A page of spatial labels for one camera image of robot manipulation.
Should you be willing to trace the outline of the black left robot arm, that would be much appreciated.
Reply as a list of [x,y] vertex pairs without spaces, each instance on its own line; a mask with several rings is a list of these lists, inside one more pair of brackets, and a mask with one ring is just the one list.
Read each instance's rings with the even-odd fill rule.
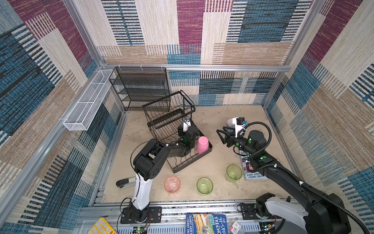
[[160,173],[168,158],[182,158],[188,155],[195,147],[199,135],[200,130],[192,125],[175,143],[167,144],[154,138],[147,142],[133,160],[136,183],[134,196],[129,203],[128,217],[137,221],[144,221],[147,218],[153,179]]

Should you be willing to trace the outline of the pink plastic cup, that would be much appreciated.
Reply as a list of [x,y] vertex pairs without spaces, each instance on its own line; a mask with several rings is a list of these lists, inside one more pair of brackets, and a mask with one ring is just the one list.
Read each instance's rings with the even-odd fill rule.
[[196,152],[198,154],[203,154],[209,149],[209,141],[208,138],[205,136],[201,136],[198,138],[197,144],[196,144]]

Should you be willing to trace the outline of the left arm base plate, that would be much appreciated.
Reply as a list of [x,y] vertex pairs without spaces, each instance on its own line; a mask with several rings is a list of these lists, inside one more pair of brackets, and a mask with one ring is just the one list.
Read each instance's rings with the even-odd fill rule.
[[135,212],[132,212],[130,208],[126,207],[122,211],[122,215],[120,217],[120,224],[146,224],[147,222],[150,223],[160,223],[161,216],[162,216],[162,207],[161,206],[151,206],[148,207],[143,214],[140,215],[141,217],[138,218],[135,215]]

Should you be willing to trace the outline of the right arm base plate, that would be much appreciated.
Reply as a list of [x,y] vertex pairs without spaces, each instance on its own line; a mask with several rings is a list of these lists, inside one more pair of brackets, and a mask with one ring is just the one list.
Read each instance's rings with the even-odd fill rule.
[[257,213],[256,203],[239,203],[237,208],[238,211],[242,214],[243,220],[262,219],[261,216]]

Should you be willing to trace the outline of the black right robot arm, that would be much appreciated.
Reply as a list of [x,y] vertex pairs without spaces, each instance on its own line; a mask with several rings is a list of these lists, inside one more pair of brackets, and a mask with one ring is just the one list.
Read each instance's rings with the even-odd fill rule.
[[218,129],[217,134],[228,148],[233,146],[244,152],[250,172],[259,172],[274,181],[298,202],[294,205],[277,201],[271,193],[264,194],[256,200],[259,216],[280,216],[309,234],[350,233],[349,219],[356,221],[357,218],[345,209],[342,199],[335,194],[327,195],[302,181],[266,151],[271,138],[266,139],[258,130],[250,131],[245,137],[246,128],[244,125],[236,131],[224,127]]

